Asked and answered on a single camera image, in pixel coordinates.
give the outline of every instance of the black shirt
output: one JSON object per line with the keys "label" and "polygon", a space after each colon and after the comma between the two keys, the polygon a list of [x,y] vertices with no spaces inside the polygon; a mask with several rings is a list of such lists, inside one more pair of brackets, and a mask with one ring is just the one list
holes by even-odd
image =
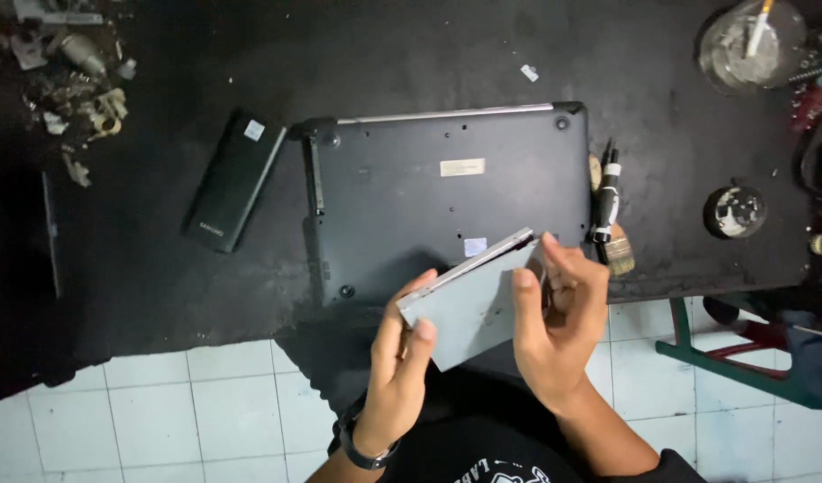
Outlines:
{"label": "black shirt", "polygon": [[[427,396],[382,483],[580,483],[594,481],[567,445],[555,416],[530,391],[464,369],[427,373]],[[338,446],[338,439],[331,449]],[[643,475],[623,483],[704,482],[670,449]]]}

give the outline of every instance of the hand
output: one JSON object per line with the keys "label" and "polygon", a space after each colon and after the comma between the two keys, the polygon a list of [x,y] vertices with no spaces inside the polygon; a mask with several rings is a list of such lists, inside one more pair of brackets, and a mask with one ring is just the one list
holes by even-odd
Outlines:
{"label": "hand", "polygon": [[605,331],[609,272],[580,249],[561,247],[549,233],[542,235],[542,250],[553,303],[543,317],[542,289],[533,271],[514,270],[513,346],[530,390],[548,410],[562,415],[586,381],[587,361]]}
{"label": "hand", "polygon": [[435,270],[426,271],[387,302],[373,343],[373,370],[366,404],[352,435],[354,447],[365,456],[377,457],[404,436],[417,422],[423,408],[424,379],[435,348],[437,329],[430,321],[420,319],[408,335],[396,301],[437,275]]}

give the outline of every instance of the person's right hand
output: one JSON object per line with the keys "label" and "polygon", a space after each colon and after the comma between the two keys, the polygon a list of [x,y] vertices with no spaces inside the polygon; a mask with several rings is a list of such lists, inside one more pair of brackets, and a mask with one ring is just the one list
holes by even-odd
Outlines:
{"label": "person's right hand", "polygon": [[542,289],[534,272],[513,271],[516,325],[513,346],[522,377],[536,398],[556,415],[586,382],[585,367],[605,331],[609,271],[579,248],[561,247],[542,235],[553,301],[542,315]]}

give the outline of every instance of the person's left hand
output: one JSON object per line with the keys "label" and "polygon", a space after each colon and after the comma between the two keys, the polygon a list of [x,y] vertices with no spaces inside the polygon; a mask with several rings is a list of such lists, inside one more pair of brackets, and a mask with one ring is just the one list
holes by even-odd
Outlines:
{"label": "person's left hand", "polygon": [[396,301],[437,275],[435,270],[424,272],[387,302],[373,343],[366,404],[352,435],[354,447],[365,456],[375,458],[384,453],[414,426],[423,408],[426,368],[435,348],[437,329],[430,321],[420,319],[403,345],[405,320]]}

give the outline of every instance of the samsung logo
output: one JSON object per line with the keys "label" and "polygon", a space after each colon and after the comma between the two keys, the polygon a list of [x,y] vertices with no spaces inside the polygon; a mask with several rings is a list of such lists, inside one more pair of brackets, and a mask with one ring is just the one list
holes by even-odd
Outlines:
{"label": "samsung logo", "polygon": [[211,233],[213,233],[216,236],[223,236],[223,230],[222,229],[216,229],[215,227],[213,227],[211,225],[207,225],[203,222],[200,222],[199,227],[202,228],[202,229],[206,229],[206,230],[210,231]]}

